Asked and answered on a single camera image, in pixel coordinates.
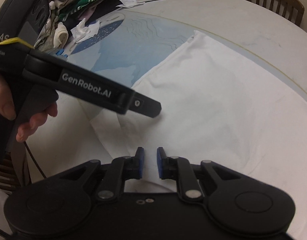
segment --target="table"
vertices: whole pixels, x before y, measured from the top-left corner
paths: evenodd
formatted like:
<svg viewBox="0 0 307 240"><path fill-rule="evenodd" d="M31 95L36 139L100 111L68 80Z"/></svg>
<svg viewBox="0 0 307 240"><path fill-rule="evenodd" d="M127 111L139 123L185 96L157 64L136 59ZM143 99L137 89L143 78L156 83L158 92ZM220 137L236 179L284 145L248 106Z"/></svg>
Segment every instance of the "table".
<svg viewBox="0 0 307 240"><path fill-rule="evenodd" d="M307 33L265 8L245 0L160 0L124 11L205 30L253 58L307 101ZM28 139L47 176L90 159L97 158L103 163L112 160L89 124L99 110L60 94L58 117L49 118ZM32 180L41 179L30 159L28 162Z"/></svg>

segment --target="finger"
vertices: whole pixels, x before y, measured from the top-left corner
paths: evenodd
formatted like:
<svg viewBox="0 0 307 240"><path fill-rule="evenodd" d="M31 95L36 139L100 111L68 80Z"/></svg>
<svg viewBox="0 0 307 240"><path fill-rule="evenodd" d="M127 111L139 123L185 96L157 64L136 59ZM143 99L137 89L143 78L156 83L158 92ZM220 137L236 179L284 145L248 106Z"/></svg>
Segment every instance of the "finger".
<svg viewBox="0 0 307 240"><path fill-rule="evenodd" d="M47 121L47 117L48 114L45 111L38 114L34 114L29 120L30 128L34 129L43 125Z"/></svg>
<svg viewBox="0 0 307 240"><path fill-rule="evenodd" d="M26 141L30 135L33 135L36 132L37 129L38 127L31 129L29 122L21 124L18 127L18 133L16 135L16 140L18 142Z"/></svg>
<svg viewBox="0 0 307 240"><path fill-rule="evenodd" d="M16 118L12 93L6 80L0 75L0 114L9 120Z"/></svg>
<svg viewBox="0 0 307 240"><path fill-rule="evenodd" d="M58 114L58 107L57 103L51 104L46 110L46 113L49 114L52 117L56 117Z"/></svg>

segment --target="yellow string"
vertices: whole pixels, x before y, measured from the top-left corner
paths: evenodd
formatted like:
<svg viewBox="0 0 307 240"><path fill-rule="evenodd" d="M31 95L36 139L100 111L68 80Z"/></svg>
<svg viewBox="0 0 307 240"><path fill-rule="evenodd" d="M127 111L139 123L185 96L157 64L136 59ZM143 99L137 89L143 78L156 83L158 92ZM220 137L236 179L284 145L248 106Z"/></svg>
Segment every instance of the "yellow string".
<svg viewBox="0 0 307 240"><path fill-rule="evenodd" d="M4 40L4 41L1 41L0 42L0 45L8 45L8 44L13 44L13 43L21 43L25 46L27 46L28 48L31 48L33 49L34 47L31 46L28 42L22 40L21 38L19 37L16 37L16 38L10 38L10 39L7 39L7 40Z"/></svg>

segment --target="screw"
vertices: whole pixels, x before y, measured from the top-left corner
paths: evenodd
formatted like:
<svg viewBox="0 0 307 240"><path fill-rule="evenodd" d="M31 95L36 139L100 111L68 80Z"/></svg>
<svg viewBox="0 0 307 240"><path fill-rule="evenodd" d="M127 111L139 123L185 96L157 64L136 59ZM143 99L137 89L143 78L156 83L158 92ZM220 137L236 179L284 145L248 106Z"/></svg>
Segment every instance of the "screw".
<svg viewBox="0 0 307 240"><path fill-rule="evenodd" d="M147 198L147 199L146 199L146 202L147 202L147 203L152 203L152 202L154 202L154 199L152 199L152 198Z"/></svg>
<svg viewBox="0 0 307 240"><path fill-rule="evenodd" d="M112 198L113 196L114 196L114 193L110 190L102 190L98 192L98 197L102 199Z"/></svg>
<svg viewBox="0 0 307 240"><path fill-rule="evenodd" d="M195 189L187 190L185 194L189 198L199 198L202 195L199 190Z"/></svg>
<svg viewBox="0 0 307 240"><path fill-rule="evenodd" d="M138 205L144 205L144 204L146 204L146 201L144 201L144 200L142 200L142 199L138 199L138 200L136 201L136 203L137 203Z"/></svg>

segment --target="pile of clothes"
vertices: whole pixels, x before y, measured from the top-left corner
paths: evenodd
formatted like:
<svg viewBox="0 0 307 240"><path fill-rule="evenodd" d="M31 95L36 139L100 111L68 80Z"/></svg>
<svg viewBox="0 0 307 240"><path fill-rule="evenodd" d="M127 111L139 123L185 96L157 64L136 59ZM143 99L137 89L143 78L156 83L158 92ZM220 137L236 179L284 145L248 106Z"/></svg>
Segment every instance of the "pile of clothes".
<svg viewBox="0 0 307 240"><path fill-rule="evenodd" d="M116 10L120 0L49 0L50 16L44 25L35 48L55 54L63 49L68 38L82 20L86 25Z"/></svg>

